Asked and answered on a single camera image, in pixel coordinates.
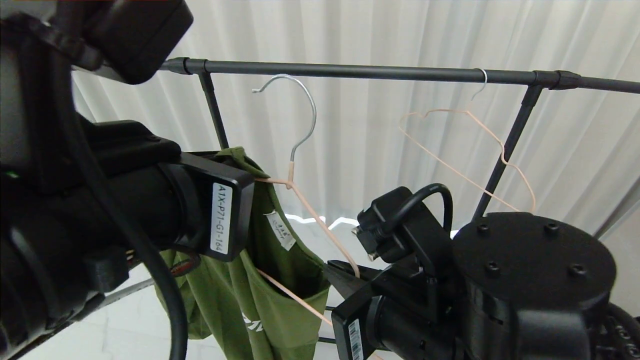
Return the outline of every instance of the metal hanger hook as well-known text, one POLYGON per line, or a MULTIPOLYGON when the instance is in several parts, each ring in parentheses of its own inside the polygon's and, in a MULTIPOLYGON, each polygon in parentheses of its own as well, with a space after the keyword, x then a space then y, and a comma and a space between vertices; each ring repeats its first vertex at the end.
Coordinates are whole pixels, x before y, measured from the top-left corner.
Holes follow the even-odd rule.
POLYGON ((293 159, 294 159, 294 157, 296 155, 296 150, 298 150, 298 147, 300 145, 302 145, 303 142, 307 141, 308 138, 311 137, 311 134, 314 133, 314 129, 316 128, 316 118, 317 118, 316 102, 314 101, 314 97, 311 96, 311 93, 309 92, 307 87, 302 82, 300 82, 300 80, 294 78, 291 75, 287 75, 287 74, 275 75, 271 79, 269 79, 269 81, 267 81, 261 88, 252 89, 251 92, 254 93, 254 94, 259 93, 259 92, 263 92, 264 89, 266 89, 267 86, 269 86, 269 84, 274 82, 274 80, 276 80, 276 79, 291 80, 291 81, 297 83, 300 87, 302 87, 302 89, 305 91, 307 97, 309 98, 309 103, 311 104, 311 110, 313 111, 313 117, 311 119, 311 128, 309 129, 309 133, 304 138, 302 138, 302 140, 300 140, 296 145, 293 145, 293 148, 291 149, 291 162, 293 162, 293 159))
POLYGON ((482 73, 484 74, 484 84, 482 85, 480 90, 476 91, 476 93, 471 97, 471 101, 474 100, 474 98, 476 97, 477 94, 480 94, 482 92, 482 90, 484 90, 484 88, 486 87, 486 82, 487 82, 487 80, 489 80, 489 77, 486 75, 486 71, 484 71, 484 69, 479 69, 479 68, 476 68, 476 69, 482 71, 482 73))

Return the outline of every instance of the white curtain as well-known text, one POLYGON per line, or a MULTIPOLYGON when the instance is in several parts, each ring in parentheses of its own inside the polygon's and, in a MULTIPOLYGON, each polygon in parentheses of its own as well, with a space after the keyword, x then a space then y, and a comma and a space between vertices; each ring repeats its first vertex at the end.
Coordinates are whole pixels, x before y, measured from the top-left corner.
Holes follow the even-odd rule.
MULTIPOLYGON (((640 81, 638 1, 208 1, 189 0, 195 22, 171 57, 570 70, 640 81)), ((291 146, 307 132, 304 93, 269 76, 214 74, 231 146, 243 146, 274 177, 286 177, 291 146)), ((332 222, 355 218, 400 185, 433 182, 454 196, 454 228, 466 224, 481 191, 409 142, 397 129, 410 111, 470 109, 503 140, 524 86, 300 78, 315 97, 316 131, 296 155, 296 182, 332 222)), ((74 75, 79 111, 102 122, 134 119, 184 151, 219 149, 196 76, 159 72, 139 86, 74 75)), ((454 168, 484 186, 499 146, 464 116, 411 118, 407 130, 454 168)), ((535 213, 595 233, 640 177, 640 95, 545 90, 512 162, 535 191, 535 213)), ((528 210, 519 175, 505 171, 497 195, 528 210)), ((308 217, 282 192, 286 212, 308 217)), ((440 199, 428 201, 441 216, 440 199)), ((488 211, 508 208, 493 200, 488 211)))

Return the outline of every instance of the clothes hanger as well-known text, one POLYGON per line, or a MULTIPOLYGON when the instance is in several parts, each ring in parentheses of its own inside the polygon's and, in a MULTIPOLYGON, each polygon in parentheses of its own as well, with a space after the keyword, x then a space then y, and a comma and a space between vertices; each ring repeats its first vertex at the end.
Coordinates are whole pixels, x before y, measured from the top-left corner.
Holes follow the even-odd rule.
MULTIPOLYGON (((488 81, 488 76, 486 74, 486 71, 484 69, 478 69, 480 71, 482 71, 482 73, 484 74, 484 84, 482 86, 482 88, 480 88, 480 90, 476 91, 475 94, 471 97, 471 100, 469 101, 469 103, 471 103, 471 101, 474 100, 474 98, 476 97, 477 94, 480 94, 484 88, 486 87, 487 81, 488 81)), ((470 182, 471 184, 473 184, 476 188, 480 189, 482 192, 484 192, 485 194, 489 195, 490 197, 493 197, 495 200, 503 203, 504 205, 506 205, 507 207, 511 208, 514 211, 520 211, 518 209, 516 209, 514 206, 512 206, 511 204, 507 203, 506 201, 502 200, 501 198, 495 196, 492 192, 489 192, 488 190, 485 190, 482 186, 478 185, 477 183, 475 183, 473 180, 469 179, 467 176, 464 176, 461 172, 457 171, 455 168, 453 168, 452 166, 450 166, 449 164, 447 164, 444 160, 441 160, 436 154, 434 154, 433 152, 431 152, 429 149, 427 149, 425 146, 423 146, 422 144, 420 144, 420 142, 418 142, 418 140, 414 139, 414 137, 412 137, 411 135, 409 135, 409 133, 407 133, 404 129, 403 129, 403 123, 406 122, 407 118, 414 116, 414 115, 419 115, 421 117, 421 119, 427 119, 429 117, 430 114, 432 113, 436 113, 436 112, 449 112, 449 113, 460 113, 460 114, 464 114, 468 117, 470 117, 473 121, 475 121, 478 125, 480 125, 480 127, 485 130, 489 135, 491 135, 491 137, 500 144, 500 148, 501 148, 501 152, 500 152, 500 160, 503 164, 505 164, 505 166, 508 167, 513 167, 514 169, 516 169, 518 171, 518 173, 520 174, 520 177, 522 178, 522 181, 524 181, 525 185, 527 186, 527 189, 529 189, 529 193, 531 194, 531 210, 530 212, 533 213, 536 209, 536 196, 533 192, 533 189, 531 188, 531 185, 529 184, 527 177, 524 175, 524 173, 522 172, 522 170, 520 170, 520 168, 517 165, 514 165, 508 161, 506 161, 506 159, 504 158, 504 142, 502 142, 502 140, 500 140, 500 138, 498 138, 498 136, 496 136, 493 131, 489 130, 489 128, 484 125, 480 120, 478 120, 478 118, 473 115, 471 113, 471 111, 469 110, 454 110, 454 109, 433 109, 433 110, 429 110, 427 111, 424 115, 421 115, 420 113, 407 113, 405 115, 403 115, 399 122, 398 122, 398 129, 400 129, 400 131, 406 136, 408 137, 412 142, 414 142, 416 145, 418 145, 422 150, 426 151, 429 155, 431 155, 432 157, 434 157, 434 159, 436 159, 437 161, 439 161, 441 164, 443 164, 444 166, 446 166, 447 168, 449 168, 451 171, 453 171, 454 173, 458 174, 459 176, 461 176, 462 178, 464 178, 464 180, 467 180, 468 182, 470 182)))
POLYGON ((318 225, 320 225, 320 228, 322 228, 324 233, 329 237, 329 239, 331 239, 331 241, 335 244, 335 246, 340 250, 342 255, 344 255, 344 257, 349 261, 349 264, 351 265, 353 272, 355 273, 355 276, 360 277, 360 269, 358 269, 358 264, 356 264, 355 260, 351 257, 347 249, 344 248, 344 246, 335 237, 335 235, 333 235, 333 233, 329 230, 326 224, 320 219, 320 216, 318 216, 318 214, 313 209, 313 207, 309 204, 305 196, 302 195, 302 193, 300 192, 300 189, 298 189, 298 187, 296 186, 296 183, 293 182, 294 167, 295 167, 294 159, 296 155, 296 150, 298 150, 298 147, 302 145, 302 143, 304 143, 305 141, 307 141, 307 139, 311 137, 311 134, 313 134, 314 129, 316 128, 317 110, 316 110, 316 102, 314 101, 314 98, 311 96, 311 93, 309 93, 309 90, 307 89, 307 87, 302 82, 300 82, 300 80, 287 74, 275 75, 269 81, 267 81, 262 86, 262 88, 253 89, 251 91, 255 94, 263 92, 267 88, 267 86, 269 86, 269 84, 271 84, 277 79, 287 79, 287 80, 293 81, 296 84, 298 84, 300 87, 302 87, 302 89, 305 91, 305 94, 309 99, 309 103, 311 104, 311 110, 313 113, 313 116, 311 119, 311 128, 309 129, 309 132, 307 133, 307 135, 304 138, 302 138, 302 140, 298 141, 296 145, 293 145, 293 148, 291 149, 291 157, 289 159, 289 178, 287 180, 273 179, 270 177, 268 179, 256 179, 256 181, 261 181, 263 183, 270 183, 270 184, 282 184, 282 185, 285 185, 287 189, 293 190, 293 192, 296 194, 296 196, 298 197, 302 205, 314 217, 318 225))

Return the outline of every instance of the green shirt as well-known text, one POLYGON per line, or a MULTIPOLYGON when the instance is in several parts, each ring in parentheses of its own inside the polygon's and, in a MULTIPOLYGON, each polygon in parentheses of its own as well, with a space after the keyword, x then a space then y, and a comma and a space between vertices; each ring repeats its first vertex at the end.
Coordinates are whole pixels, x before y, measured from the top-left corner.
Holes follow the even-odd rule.
MULTIPOLYGON (((216 155, 223 157, 255 177, 269 177, 241 147, 216 155)), ((174 250, 162 256, 169 266, 187 258, 174 250)), ((322 266, 291 229, 273 185, 256 182, 246 248, 229 263, 203 256, 196 270, 176 279, 189 319, 189 338, 213 334, 233 360, 312 359, 320 319, 273 287, 256 268, 322 313, 329 292, 322 266), (284 238, 290 241, 283 245, 284 238)))

